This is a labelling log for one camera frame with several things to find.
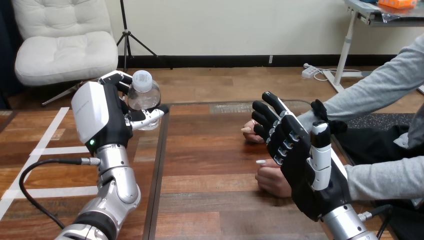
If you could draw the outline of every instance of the white bottle cap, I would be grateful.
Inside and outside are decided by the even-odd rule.
[[[147,93],[152,89],[152,75],[145,70],[139,70],[132,75],[132,86],[140,93]]]

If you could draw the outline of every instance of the desk leg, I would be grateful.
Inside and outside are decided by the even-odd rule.
[[[343,49],[341,50],[340,60],[338,61],[337,71],[335,77],[333,74],[326,74],[328,81],[339,93],[343,91],[343,87],[340,85],[340,80],[342,79],[343,70],[345,68],[346,59],[348,58],[349,49],[351,48],[352,36],[354,35],[355,22],[358,18],[358,12],[353,11],[351,13],[349,29],[347,30],[346,38],[344,39]]]

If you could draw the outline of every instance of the white armchair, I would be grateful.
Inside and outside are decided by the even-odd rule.
[[[117,68],[104,0],[13,0],[13,8],[24,39],[15,73],[25,86],[95,79]]]

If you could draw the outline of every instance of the tripod stand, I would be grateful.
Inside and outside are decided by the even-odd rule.
[[[120,37],[118,43],[116,44],[117,46],[119,46],[119,44],[121,43],[121,41],[125,38],[125,42],[124,42],[124,61],[123,61],[123,71],[124,73],[127,72],[128,68],[127,68],[127,58],[129,60],[133,59],[134,56],[131,55],[131,48],[130,48],[130,37],[133,38],[135,41],[137,41],[137,43],[139,43],[141,46],[143,46],[145,49],[147,49],[147,51],[149,51],[153,56],[156,57],[156,59],[158,59],[159,61],[165,63],[171,70],[173,69],[173,67],[169,64],[169,62],[167,62],[166,60],[160,58],[158,55],[156,55],[156,53],[154,53],[152,50],[150,50],[146,45],[144,45],[140,40],[138,40],[130,31],[128,31],[127,29],[127,18],[125,17],[125,8],[124,8],[124,0],[120,0],[120,10],[122,12],[122,21],[123,21],[123,29],[124,31],[122,32],[122,36]]]

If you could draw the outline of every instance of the wall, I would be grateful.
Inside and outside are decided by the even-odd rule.
[[[105,0],[113,34],[119,0]],[[128,29],[158,55],[340,54],[350,15],[342,0],[124,0]],[[423,27],[372,28],[358,21],[351,54],[397,54]],[[149,55],[131,41],[133,55]],[[123,55],[124,44],[119,46]]]

